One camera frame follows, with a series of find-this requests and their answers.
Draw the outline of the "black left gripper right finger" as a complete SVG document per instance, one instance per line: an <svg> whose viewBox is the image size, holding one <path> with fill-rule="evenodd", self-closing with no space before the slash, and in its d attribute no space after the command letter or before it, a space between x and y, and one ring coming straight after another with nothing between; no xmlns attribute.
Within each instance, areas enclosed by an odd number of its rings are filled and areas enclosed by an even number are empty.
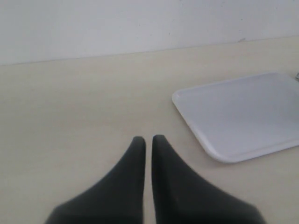
<svg viewBox="0 0 299 224"><path fill-rule="evenodd" d="M259 210L191 169L163 135L152 140L151 182L158 224L262 224Z"/></svg>

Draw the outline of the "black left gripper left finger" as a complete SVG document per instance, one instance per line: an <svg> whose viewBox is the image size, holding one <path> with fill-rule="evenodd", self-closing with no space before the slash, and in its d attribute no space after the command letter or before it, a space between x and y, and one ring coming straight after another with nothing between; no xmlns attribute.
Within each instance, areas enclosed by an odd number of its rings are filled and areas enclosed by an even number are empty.
<svg viewBox="0 0 299 224"><path fill-rule="evenodd" d="M141 224L146 143L132 139L118 163L94 186L57 206L48 224Z"/></svg>

